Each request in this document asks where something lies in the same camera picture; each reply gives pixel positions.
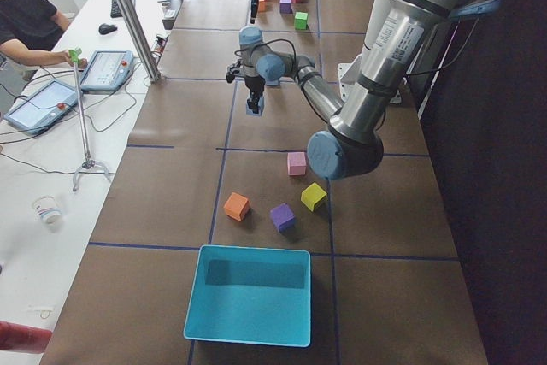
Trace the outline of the light blue block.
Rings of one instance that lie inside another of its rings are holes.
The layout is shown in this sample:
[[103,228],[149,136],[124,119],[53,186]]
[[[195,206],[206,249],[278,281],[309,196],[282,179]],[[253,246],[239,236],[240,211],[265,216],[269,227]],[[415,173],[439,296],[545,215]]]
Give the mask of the light blue block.
[[264,110],[264,99],[260,97],[258,100],[248,99],[246,101],[245,112],[247,115],[262,116]]
[[280,84],[279,79],[275,79],[275,80],[266,80],[266,81],[265,81],[265,85],[266,85],[266,86],[269,86],[269,87],[278,87],[279,84]]

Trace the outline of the right orange foam block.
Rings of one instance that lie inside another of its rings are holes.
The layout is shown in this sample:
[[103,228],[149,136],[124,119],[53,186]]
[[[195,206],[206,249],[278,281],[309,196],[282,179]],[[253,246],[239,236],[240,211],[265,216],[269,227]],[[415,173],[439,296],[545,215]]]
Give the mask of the right orange foam block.
[[267,6],[268,6],[268,1],[267,0],[259,0],[259,2],[258,2],[258,12],[259,13],[266,12],[267,11]]

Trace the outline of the right purple foam block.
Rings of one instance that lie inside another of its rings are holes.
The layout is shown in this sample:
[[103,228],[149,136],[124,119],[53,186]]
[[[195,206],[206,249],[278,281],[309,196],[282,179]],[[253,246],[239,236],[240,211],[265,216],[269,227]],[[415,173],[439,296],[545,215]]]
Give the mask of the right purple foam block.
[[279,0],[279,12],[281,14],[292,14],[292,0]]

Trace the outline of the purple foam block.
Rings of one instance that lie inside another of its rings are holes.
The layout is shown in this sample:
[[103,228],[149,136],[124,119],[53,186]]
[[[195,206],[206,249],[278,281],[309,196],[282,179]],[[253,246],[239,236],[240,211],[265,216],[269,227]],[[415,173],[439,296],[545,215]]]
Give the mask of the purple foam block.
[[282,203],[270,210],[270,219],[277,231],[282,233],[296,223],[296,216],[287,203]]
[[281,14],[292,14],[292,0],[279,0],[279,12]]

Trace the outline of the green foam block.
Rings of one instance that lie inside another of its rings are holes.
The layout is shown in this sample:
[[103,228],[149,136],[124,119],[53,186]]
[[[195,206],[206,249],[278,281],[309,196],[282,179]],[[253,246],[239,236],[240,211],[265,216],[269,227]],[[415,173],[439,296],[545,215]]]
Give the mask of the green foam block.
[[307,12],[296,12],[294,14],[294,28],[298,31],[308,29],[309,14]]

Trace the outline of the pink foam block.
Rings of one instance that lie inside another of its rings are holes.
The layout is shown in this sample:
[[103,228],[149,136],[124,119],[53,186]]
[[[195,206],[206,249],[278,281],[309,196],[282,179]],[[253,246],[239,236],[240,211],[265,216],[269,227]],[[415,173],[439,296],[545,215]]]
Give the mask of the pink foam block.
[[289,176],[305,175],[307,166],[307,157],[304,152],[289,152],[287,154],[287,173]]

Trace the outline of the yellow foam block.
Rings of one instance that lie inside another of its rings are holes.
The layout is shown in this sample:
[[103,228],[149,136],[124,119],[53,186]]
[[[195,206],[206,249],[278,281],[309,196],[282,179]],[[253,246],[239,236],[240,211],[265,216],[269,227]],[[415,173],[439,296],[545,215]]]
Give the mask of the yellow foam block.
[[315,182],[305,188],[300,197],[303,205],[311,212],[315,212],[326,201],[326,199],[326,191]]

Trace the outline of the left purple foam block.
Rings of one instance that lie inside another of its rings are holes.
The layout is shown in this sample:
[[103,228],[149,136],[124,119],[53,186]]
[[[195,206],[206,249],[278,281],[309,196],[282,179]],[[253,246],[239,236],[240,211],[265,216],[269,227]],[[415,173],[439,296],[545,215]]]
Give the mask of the left purple foam block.
[[287,203],[282,203],[270,210],[270,219],[277,231],[282,233],[296,223],[296,216]]

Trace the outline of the far teach pendant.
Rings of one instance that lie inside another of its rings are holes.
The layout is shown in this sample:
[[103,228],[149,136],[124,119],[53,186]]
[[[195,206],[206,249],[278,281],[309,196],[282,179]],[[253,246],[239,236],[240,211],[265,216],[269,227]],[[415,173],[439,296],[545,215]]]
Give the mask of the far teach pendant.
[[84,93],[108,94],[118,91],[133,71],[130,50],[96,50],[80,78]]

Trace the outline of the teach pendant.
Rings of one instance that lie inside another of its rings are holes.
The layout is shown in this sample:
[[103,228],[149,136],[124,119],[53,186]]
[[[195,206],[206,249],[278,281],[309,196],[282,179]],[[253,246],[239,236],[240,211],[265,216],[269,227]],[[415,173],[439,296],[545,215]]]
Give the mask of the teach pendant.
[[18,131],[37,134],[48,129],[78,101],[77,91],[60,80],[52,80],[11,109],[4,118]]
[[118,91],[133,71],[130,50],[96,50],[80,78],[84,93],[108,94]]

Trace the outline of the black computer mouse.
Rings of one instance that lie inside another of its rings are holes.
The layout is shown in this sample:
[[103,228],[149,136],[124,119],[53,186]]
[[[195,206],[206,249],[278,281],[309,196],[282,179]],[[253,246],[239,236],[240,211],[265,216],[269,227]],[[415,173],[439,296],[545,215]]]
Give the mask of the black computer mouse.
[[108,24],[108,23],[103,23],[98,27],[98,32],[100,35],[107,35],[117,30],[118,30],[117,25]]

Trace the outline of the teal plastic bin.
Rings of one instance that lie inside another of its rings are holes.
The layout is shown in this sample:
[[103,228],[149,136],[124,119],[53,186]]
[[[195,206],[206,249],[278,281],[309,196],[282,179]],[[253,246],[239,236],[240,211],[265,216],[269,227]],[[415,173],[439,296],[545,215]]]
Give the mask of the teal plastic bin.
[[311,343],[311,284],[306,250],[204,245],[183,335],[305,348]]

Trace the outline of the person in black shirt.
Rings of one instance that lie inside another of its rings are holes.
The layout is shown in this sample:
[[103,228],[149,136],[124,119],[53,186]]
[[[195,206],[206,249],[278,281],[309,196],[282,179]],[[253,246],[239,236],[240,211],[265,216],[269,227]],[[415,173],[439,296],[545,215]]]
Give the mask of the person in black shirt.
[[71,65],[54,47],[71,21],[49,0],[1,0],[1,53],[24,66]]

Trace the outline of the red cylinder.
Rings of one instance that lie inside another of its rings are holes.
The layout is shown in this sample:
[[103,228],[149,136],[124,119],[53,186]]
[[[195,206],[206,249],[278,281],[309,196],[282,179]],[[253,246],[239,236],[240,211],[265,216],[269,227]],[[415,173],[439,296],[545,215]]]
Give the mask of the red cylinder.
[[1,350],[42,354],[50,342],[52,331],[12,322],[1,322]]

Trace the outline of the green handled reacher stick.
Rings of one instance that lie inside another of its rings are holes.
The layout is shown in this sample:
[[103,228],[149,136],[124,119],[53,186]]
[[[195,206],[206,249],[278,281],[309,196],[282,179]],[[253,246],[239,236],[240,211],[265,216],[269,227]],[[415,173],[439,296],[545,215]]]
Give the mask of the green handled reacher stick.
[[99,174],[102,174],[108,182],[112,181],[113,174],[108,170],[107,166],[103,162],[95,161],[91,156],[91,150],[89,145],[87,127],[85,123],[85,111],[83,104],[83,92],[81,90],[80,79],[79,79],[79,56],[81,54],[81,48],[70,49],[68,55],[70,62],[73,65],[74,71],[74,82],[75,90],[77,97],[77,106],[78,106],[78,117],[79,117],[79,126],[83,144],[83,153],[84,161],[77,168],[72,177],[73,181],[73,192],[76,192],[79,189],[79,179],[83,174],[88,174],[91,170],[97,169]]

